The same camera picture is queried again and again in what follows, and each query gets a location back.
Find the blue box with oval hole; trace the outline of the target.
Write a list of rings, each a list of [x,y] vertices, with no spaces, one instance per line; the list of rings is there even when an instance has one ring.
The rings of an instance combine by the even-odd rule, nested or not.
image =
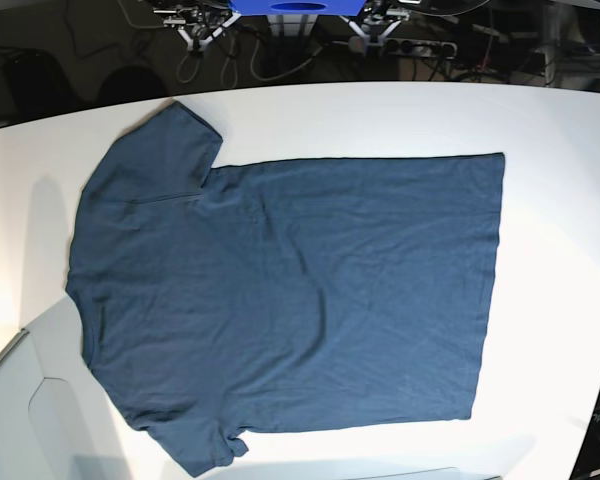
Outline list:
[[[244,16],[317,14],[356,16],[364,0],[232,0],[231,7]]]

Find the blue T-shirt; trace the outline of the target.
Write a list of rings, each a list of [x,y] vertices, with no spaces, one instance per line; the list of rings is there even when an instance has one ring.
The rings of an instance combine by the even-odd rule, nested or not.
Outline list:
[[[173,103],[82,191],[66,291],[127,424],[196,477],[244,431],[469,419],[504,156],[218,168],[222,142]]]

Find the aluminium profile post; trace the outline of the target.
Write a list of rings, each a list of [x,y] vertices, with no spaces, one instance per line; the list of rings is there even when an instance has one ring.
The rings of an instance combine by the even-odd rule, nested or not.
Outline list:
[[[266,16],[269,29],[276,38],[308,37],[317,18],[317,15],[307,14],[277,14]]]

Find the black power strip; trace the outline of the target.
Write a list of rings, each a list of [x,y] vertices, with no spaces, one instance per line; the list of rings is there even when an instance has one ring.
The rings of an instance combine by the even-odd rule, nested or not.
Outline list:
[[[352,53],[365,56],[400,56],[416,59],[451,60],[457,56],[458,47],[452,42],[406,38],[378,37],[376,40],[361,36],[351,37],[345,45]]]

